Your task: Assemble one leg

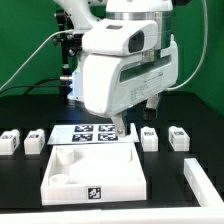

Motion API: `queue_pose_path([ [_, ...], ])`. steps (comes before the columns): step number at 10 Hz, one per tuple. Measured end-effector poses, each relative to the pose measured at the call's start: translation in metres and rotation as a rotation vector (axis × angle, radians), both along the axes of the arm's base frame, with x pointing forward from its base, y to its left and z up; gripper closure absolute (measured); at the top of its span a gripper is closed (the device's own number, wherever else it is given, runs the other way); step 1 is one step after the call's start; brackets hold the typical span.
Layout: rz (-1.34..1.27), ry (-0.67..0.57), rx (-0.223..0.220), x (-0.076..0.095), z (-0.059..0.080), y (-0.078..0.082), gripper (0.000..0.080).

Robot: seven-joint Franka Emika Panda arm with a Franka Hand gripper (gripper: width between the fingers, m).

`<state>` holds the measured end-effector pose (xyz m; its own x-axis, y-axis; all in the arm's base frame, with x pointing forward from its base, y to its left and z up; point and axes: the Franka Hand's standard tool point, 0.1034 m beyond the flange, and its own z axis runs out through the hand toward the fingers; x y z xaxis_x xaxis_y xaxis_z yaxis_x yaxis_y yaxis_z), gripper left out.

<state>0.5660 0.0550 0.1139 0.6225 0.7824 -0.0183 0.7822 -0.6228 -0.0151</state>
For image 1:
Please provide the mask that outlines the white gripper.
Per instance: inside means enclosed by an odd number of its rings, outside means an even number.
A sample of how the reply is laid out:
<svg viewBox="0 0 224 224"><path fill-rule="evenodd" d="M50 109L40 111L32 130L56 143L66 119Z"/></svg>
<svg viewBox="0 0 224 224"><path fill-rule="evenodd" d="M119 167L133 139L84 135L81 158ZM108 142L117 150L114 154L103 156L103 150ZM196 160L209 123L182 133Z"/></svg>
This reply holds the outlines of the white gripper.
<svg viewBox="0 0 224 224"><path fill-rule="evenodd" d="M160 100L156 94L174 85L177 76L178 48L175 41L161 51L158 60L148 63L143 62L142 54L127 57L89 55L83 67L84 105L94 115L111 117L115 134L124 138L127 123L120 112L149 97L144 119L154 120Z"/></svg>

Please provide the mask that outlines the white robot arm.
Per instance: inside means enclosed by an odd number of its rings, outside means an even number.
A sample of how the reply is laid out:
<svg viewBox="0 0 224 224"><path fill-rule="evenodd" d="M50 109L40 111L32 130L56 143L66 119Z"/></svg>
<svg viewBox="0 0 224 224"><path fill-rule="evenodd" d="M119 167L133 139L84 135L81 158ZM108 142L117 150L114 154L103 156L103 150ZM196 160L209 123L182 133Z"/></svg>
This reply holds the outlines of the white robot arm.
<svg viewBox="0 0 224 224"><path fill-rule="evenodd" d="M176 83L178 47L171 33L172 0L54 0L81 36L72 75L73 98L128 134L125 111Z"/></svg>

